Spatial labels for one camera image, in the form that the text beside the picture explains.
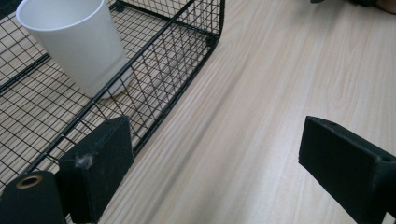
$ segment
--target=black foam block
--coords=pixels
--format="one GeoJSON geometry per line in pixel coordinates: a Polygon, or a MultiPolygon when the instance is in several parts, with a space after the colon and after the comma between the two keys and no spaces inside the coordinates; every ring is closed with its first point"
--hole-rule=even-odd
{"type": "Polygon", "coordinates": [[[336,123],[306,118],[299,163],[358,223],[396,210],[396,158],[336,123]]]}
{"type": "Polygon", "coordinates": [[[98,222],[134,162],[127,117],[105,121],[60,160],[74,222],[98,222]]]}

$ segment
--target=light wood surface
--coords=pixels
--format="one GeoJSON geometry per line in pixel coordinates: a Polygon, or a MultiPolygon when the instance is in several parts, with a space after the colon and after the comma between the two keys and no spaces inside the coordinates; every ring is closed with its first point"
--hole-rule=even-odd
{"type": "Polygon", "coordinates": [[[227,0],[218,48],[101,223],[354,223],[298,164],[305,116],[396,154],[396,16],[227,0]]]}

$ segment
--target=black wire cage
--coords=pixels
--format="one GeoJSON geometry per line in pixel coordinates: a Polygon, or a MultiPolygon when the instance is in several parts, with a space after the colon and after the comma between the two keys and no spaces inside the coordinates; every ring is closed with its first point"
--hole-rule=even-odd
{"type": "Polygon", "coordinates": [[[130,119],[136,155],[218,44],[225,5],[107,1],[129,61],[89,98],[17,22],[20,1],[0,8],[0,191],[18,175],[57,172],[68,149],[103,121],[122,115],[130,119]],[[132,81],[123,82],[125,72],[132,81]],[[125,90],[111,95],[118,81],[125,90]],[[102,99],[105,94],[110,97],[102,99]]]}

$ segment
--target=paper cup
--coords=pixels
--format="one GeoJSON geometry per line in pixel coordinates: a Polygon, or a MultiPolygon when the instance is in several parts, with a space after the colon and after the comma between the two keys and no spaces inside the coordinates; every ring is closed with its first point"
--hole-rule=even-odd
{"type": "MultiPolygon", "coordinates": [[[[24,0],[16,16],[89,97],[128,62],[105,0],[24,0]]],[[[127,85],[131,72],[121,79],[127,85]]],[[[123,89],[118,80],[109,92],[123,89]]]]}

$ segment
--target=wire mesh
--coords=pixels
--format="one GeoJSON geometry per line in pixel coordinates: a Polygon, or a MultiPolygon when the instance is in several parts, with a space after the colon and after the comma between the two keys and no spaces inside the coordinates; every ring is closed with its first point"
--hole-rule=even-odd
{"type": "Polygon", "coordinates": [[[124,82],[119,72],[93,98],[46,56],[15,13],[0,21],[0,190],[23,173],[56,172],[68,149],[121,115],[130,118],[137,154],[219,40],[223,0],[108,3],[132,80],[124,82]],[[125,91],[101,99],[117,80],[125,91]]]}

